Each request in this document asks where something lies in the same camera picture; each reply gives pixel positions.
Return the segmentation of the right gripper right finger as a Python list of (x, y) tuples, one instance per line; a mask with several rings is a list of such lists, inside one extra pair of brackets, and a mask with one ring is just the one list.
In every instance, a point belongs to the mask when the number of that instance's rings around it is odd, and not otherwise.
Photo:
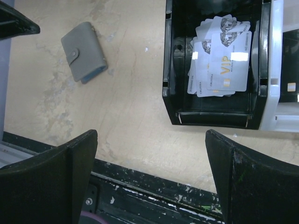
[(227, 224), (297, 224), (299, 167), (210, 129), (205, 144)]

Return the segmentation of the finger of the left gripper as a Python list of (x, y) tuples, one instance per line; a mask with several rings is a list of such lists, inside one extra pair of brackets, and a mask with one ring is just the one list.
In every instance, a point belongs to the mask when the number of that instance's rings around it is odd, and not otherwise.
[(40, 33), (40, 27), (6, 3), (0, 4), (0, 40)]

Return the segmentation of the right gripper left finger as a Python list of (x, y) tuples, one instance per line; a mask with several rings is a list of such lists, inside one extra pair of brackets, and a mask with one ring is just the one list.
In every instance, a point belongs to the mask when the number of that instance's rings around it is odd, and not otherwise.
[(98, 145), (89, 130), (0, 169), (2, 224), (77, 224)]

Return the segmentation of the grey card holder wallet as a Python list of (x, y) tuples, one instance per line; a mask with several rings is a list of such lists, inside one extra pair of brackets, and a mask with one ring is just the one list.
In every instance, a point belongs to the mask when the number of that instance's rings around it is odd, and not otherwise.
[(86, 84), (108, 69), (104, 52), (90, 22), (73, 28), (61, 43), (75, 82)]

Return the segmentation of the white plastic bin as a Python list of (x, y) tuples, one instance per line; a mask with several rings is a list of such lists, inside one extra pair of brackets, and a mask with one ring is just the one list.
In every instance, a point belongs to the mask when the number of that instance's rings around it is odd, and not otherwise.
[(262, 13), (269, 25), (266, 32), (268, 61), (267, 99), (260, 130), (299, 131), (299, 2), (270, 0)]

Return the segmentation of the black plastic bin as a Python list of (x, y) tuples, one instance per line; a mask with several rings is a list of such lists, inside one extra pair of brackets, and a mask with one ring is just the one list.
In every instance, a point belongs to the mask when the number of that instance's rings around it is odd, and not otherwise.
[(162, 96), (173, 125), (258, 130), (272, 0), (168, 0)]

